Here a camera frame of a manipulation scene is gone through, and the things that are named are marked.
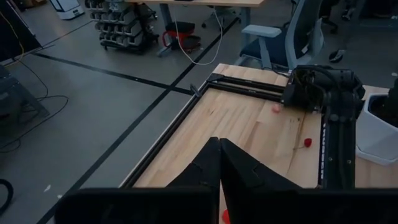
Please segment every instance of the white robot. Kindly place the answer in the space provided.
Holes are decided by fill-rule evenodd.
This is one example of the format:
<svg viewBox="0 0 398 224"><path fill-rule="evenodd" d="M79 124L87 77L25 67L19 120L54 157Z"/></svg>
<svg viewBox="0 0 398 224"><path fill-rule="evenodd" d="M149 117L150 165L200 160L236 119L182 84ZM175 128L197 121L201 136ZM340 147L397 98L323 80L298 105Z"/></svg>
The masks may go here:
<svg viewBox="0 0 398 224"><path fill-rule="evenodd" d="M50 0L50 2L61 19L73 19L85 13L77 0Z"/></svg>

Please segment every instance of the white container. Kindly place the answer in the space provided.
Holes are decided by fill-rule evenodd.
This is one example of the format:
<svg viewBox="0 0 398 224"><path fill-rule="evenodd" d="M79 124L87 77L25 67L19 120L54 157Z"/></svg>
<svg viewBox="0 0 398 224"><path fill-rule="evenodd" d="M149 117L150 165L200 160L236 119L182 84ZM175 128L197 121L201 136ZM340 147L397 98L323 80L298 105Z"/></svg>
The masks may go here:
<svg viewBox="0 0 398 224"><path fill-rule="evenodd" d="M374 116L369 102L386 93L370 94L356 122L356 153L359 157L387 166L398 160L398 128Z"/></svg>

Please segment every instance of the black cable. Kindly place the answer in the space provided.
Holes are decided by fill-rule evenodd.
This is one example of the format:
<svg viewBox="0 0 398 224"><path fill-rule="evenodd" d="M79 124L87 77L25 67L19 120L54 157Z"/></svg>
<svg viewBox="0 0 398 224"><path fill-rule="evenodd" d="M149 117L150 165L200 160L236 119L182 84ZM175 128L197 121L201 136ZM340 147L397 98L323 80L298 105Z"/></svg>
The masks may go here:
<svg viewBox="0 0 398 224"><path fill-rule="evenodd" d="M16 138L15 140L12 140L12 141L6 143L5 145L1 146L1 147L0 147L0 150L1 150L1 149L4 149L5 147L10 146L11 144L13 144L13 143L15 143L15 142L19 142L19 145L18 145L16 148L11 149L11 150L8 150L8 151L0 151L0 153L8 153L8 152L15 151L19 146L21 146L21 138L22 138L22 137L24 137L25 135L29 134L31 131L33 131L35 128L39 127L39 126L40 126L41 124L43 124L44 122L46 122L46 121L48 121L49 119L53 118L55 115L57 115L59 112L61 112L61 111L67 106L67 104L68 104L68 102L69 102L69 97L64 96L64 95L46 96L45 98L43 98L43 100L44 100L44 99L49 99L49 98L64 98L64 99L66 99L66 102L65 102L65 104L64 104L57 112L55 112L54 114L48 116L46 119L44 119L43 121L41 121L39 124L36 124L36 125L33 126L32 128L30 128L28 131L26 131L24 134L21 134L21 135L20 135L18 138Z"/></svg>
<svg viewBox="0 0 398 224"><path fill-rule="evenodd" d="M319 66L314 66L314 65L298 65L296 69L304 69L304 70L314 70L317 72L320 72L322 75L325 75L328 77L337 87L337 89L341 93L341 87L340 84L338 83L337 79L326 69L321 68Z"/></svg>
<svg viewBox="0 0 398 224"><path fill-rule="evenodd" d="M41 50L45 50L45 49L47 49L47 48L54 47L54 46L55 46L55 44L48 45L48 46L46 46L46 47L38 48L38 49L33 50L33 51L29 52L29 53L26 53L26 54L25 54L25 57L28 56L28 55L30 55L30 54L34 54L34 53L37 53L37 52L39 52L39 51L41 51ZM10 56L10 54L9 54L8 52L4 51L4 49L2 49L2 50L3 50L4 53L7 54L7 56L8 56L9 58L11 58L11 59L13 60L13 62L10 62L10 63L8 63L8 64L3 65L4 67L8 67L8 66L10 66L11 64L13 64L14 62L17 61L17 59L16 59L15 57Z"/></svg>
<svg viewBox="0 0 398 224"><path fill-rule="evenodd" d="M43 80L31 69L29 68L24 62L21 62L21 64L23 64L30 72L33 73L33 75L36 76L36 78L43 84L44 88L45 88L45 95L43 97L40 97L41 100L36 99L37 101L42 101L43 99L45 99L48 95L49 95L49 88L47 87L47 85L43 82Z"/></svg>
<svg viewBox="0 0 398 224"><path fill-rule="evenodd" d="M5 179L0 179L0 185L3 185L5 186L5 188L7 188L7 199L4 202L4 204L0 205L0 216L1 216L11 204L12 196L14 196L14 188L12 187L12 184Z"/></svg>

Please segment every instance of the desk leg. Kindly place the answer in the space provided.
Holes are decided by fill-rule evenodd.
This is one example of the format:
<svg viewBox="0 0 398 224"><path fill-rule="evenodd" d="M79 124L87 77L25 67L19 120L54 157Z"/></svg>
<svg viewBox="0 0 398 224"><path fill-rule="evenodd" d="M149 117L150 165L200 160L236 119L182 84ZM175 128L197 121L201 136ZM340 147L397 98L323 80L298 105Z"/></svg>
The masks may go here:
<svg viewBox="0 0 398 224"><path fill-rule="evenodd" d="M164 26L167 26L169 23L171 23L172 16L170 15L170 9L168 4L160 4L160 12L162 13L163 21L164 21ZM158 57L161 57L165 55L171 47L171 42L173 41L169 36L166 37L166 41L168 42L167 47L163 47L160 51L156 53Z"/></svg>
<svg viewBox="0 0 398 224"><path fill-rule="evenodd" d="M251 23L250 10L251 10L250 7L242 7L241 8L242 29L244 29ZM242 43L243 43L243 47L245 47L247 44L250 43L250 35L249 34L243 34Z"/></svg>

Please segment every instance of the chair armrest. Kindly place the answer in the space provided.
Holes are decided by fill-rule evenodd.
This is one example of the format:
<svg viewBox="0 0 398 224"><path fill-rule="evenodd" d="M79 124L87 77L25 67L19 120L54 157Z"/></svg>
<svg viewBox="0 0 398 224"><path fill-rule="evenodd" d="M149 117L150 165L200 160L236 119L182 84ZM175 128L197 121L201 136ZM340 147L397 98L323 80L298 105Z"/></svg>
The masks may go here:
<svg viewBox="0 0 398 224"><path fill-rule="evenodd" d="M266 26L257 26L257 25L248 25L242 30L243 34L252 34L261 37L276 37L281 33L280 28L275 27L266 27Z"/></svg>

